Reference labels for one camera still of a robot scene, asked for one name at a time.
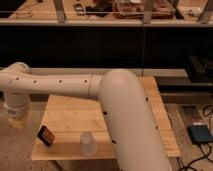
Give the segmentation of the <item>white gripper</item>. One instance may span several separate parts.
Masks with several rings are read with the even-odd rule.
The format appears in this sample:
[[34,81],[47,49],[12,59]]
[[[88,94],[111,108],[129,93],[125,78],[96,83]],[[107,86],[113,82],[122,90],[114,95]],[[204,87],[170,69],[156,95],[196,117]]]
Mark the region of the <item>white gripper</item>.
[[26,125],[26,119],[23,118],[28,114],[29,104],[25,103],[21,106],[14,107],[10,106],[7,103],[4,103],[4,108],[7,114],[11,117],[9,118],[9,123],[17,129],[22,129]]

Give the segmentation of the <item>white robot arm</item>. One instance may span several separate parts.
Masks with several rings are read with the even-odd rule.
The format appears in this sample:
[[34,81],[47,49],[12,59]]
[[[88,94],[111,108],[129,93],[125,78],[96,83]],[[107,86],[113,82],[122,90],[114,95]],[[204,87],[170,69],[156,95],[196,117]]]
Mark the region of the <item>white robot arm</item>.
[[172,171],[149,98],[129,70],[41,76],[16,62],[0,70],[0,91],[12,117],[26,108],[34,93],[97,100],[121,171]]

